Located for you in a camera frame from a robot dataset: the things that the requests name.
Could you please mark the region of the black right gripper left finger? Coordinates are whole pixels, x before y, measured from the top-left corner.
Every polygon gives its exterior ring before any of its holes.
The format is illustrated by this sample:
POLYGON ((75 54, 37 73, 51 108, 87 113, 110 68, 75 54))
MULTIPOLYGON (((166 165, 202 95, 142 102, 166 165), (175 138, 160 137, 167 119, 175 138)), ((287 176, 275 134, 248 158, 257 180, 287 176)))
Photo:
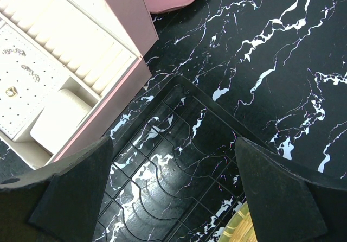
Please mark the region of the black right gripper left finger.
POLYGON ((103 137, 1 182, 1 241, 91 241, 113 156, 103 137))

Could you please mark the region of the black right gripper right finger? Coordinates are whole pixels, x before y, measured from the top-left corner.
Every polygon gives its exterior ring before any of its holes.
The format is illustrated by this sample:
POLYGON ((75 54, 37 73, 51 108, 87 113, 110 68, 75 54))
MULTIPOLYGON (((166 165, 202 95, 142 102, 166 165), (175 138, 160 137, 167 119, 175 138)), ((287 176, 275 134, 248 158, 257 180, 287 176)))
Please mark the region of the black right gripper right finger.
POLYGON ((244 138, 235 155, 258 241, 346 241, 346 180, 244 138))

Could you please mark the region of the pink jewelry box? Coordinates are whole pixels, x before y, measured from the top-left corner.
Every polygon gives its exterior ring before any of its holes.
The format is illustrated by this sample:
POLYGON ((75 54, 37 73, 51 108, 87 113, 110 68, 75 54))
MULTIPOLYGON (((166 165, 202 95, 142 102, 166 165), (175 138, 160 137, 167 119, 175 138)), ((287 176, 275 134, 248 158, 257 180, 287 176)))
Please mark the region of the pink jewelry box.
POLYGON ((150 79, 157 39, 144 0, 1 0, 1 140, 31 169, 95 142, 150 79))

